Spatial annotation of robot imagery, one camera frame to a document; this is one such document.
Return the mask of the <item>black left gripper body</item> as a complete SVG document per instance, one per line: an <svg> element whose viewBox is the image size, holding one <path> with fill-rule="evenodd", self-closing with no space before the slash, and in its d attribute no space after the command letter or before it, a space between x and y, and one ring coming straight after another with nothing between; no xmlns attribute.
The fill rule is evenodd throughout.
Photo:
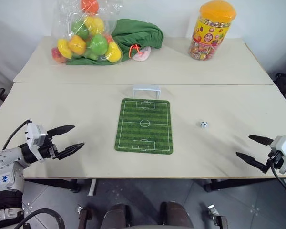
<svg viewBox="0 0 286 229"><path fill-rule="evenodd" d="M52 138L49 136L46 136L43 144L39 146L38 152L43 159L56 159L59 154L56 145L52 142Z"/></svg>

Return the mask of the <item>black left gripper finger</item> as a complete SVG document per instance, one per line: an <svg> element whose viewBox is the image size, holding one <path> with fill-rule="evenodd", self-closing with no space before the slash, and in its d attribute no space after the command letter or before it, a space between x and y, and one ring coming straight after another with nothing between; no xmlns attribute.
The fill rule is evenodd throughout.
<svg viewBox="0 0 286 229"><path fill-rule="evenodd" d="M69 132L70 130L72 130L75 126L74 125L63 125L63 126L59 126L56 127L54 129L48 130L47 131L47 135L49 137L54 137L56 135L62 135L65 134L67 132Z"/></svg>
<svg viewBox="0 0 286 229"><path fill-rule="evenodd" d="M69 146L69 147L65 148L65 150L58 152L56 158L61 160L61 159L64 159L70 155L73 155L78 150L80 150L84 145L85 145L85 143L78 143L78 144L74 144L72 146Z"/></svg>

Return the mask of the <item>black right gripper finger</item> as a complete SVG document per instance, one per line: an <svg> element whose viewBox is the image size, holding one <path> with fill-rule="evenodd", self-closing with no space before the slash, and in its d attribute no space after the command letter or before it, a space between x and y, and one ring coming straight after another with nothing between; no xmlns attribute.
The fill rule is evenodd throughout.
<svg viewBox="0 0 286 229"><path fill-rule="evenodd" d="M240 153L240 152L236 152L236 155L241 158L243 161L245 161L247 164L255 167L255 168L258 168L259 170L261 170L264 174L269 170L270 168L270 165L266 164L262 164L258 161L256 161L253 157L247 155L247 154L243 154L243 153Z"/></svg>
<svg viewBox="0 0 286 229"><path fill-rule="evenodd" d="M257 136L257 135L249 135L248 136L251 140L254 140L262 145L270 146L273 142L273 139L264 136Z"/></svg>

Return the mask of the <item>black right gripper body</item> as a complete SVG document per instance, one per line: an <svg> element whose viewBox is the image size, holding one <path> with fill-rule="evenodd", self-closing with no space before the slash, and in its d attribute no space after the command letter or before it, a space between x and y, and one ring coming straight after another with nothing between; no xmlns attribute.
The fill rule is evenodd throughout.
<svg viewBox="0 0 286 229"><path fill-rule="evenodd" d="M267 172L271 165L273 165L274 169L280 169L283 165L283 154L281 151L274 152L273 150L268 154L268 160L266 162L265 172Z"/></svg>

